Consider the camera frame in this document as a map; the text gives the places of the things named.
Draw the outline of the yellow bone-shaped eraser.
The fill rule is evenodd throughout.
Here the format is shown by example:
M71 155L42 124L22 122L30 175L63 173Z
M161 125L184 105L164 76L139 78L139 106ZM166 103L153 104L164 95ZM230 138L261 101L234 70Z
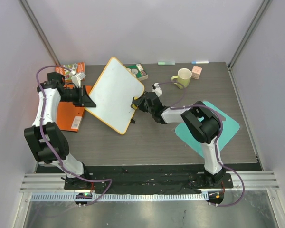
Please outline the yellow bone-shaped eraser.
M137 107L138 102L139 102L139 98L136 97L136 96L133 97L132 103L131 103L131 108L134 109L134 110L137 110L138 109L138 107Z

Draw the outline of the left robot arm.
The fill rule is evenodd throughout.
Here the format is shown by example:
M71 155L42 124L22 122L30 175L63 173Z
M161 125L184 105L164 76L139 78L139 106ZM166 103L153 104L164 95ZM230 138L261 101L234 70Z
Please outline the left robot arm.
M36 119L31 127L24 130L24 137L37 162L51 164L62 170L65 183L88 189L92 178L86 166L69 152L69 144L57 121L57 109L60 102L71 102L75 107L95 108L95 102L89 97L86 87L68 88L64 76L57 72L48 73L47 81L41 83L37 92L39 105Z

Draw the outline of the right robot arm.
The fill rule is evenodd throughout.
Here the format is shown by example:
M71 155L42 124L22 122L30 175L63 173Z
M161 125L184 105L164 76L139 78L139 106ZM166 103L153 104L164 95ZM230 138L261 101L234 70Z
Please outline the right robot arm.
M159 124L185 123L204 154L204 186L217 187L226 169L219 151L223 123L213 110L201 101L182 108L164 106L155 92L144 92L132 99L131 108L151 114Z

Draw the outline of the whiteboard with orange frame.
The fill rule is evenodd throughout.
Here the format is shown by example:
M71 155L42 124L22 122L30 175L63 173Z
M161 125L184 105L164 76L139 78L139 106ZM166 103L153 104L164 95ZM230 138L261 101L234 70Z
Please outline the whiteboard with orange frame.
M124 135L135 113L131 107L132 100L140 97L144 91L144 85L117 58L112 57L89 94L96 107L85 109Z

